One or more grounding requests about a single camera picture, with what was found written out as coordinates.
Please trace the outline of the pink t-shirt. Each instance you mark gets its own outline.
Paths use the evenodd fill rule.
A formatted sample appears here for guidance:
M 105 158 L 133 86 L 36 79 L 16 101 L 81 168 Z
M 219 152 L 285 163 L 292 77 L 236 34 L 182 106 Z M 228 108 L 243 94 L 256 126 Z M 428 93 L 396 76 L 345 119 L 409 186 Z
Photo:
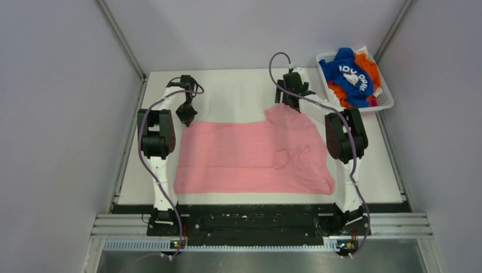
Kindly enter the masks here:
M 335 182 L 315 123 L 286 105 L 250 123 L 195 122 L 183 130 L 177 194 L 330 195 Z

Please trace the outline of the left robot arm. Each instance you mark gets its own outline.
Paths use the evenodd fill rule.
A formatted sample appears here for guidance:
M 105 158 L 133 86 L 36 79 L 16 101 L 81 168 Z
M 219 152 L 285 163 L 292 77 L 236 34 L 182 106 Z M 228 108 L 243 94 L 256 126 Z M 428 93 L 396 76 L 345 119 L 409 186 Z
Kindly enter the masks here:
M 155 204 L 148 236 L 183 236 L 182 219 L 174 193 L 176 163 L 182 131 L 194 121 L 192 102 L 203 87 L 191 75 L 169 80 L 161 98 L 137 112 L 136 149 L 141 164 L 153 178 Z

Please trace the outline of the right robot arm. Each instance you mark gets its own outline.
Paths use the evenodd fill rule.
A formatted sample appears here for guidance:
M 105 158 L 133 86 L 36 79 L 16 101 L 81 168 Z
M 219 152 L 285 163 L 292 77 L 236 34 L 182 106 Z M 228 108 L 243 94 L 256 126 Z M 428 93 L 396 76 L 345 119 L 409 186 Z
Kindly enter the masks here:
M 335 160 L 338 178 L 335 183 L 335 209 L 327 223 L 321 224 L 323 235 L 368 232 L 370 211 L 359 188 L 359 162 L 368 147 L 368 137 L 358 108 L 344 109 L 321 99 L 309 90 L 300 71 L 290 67 L 276 87 L 275 102 L 282 102 L 316 119 L 325 127 L 326 146 Z

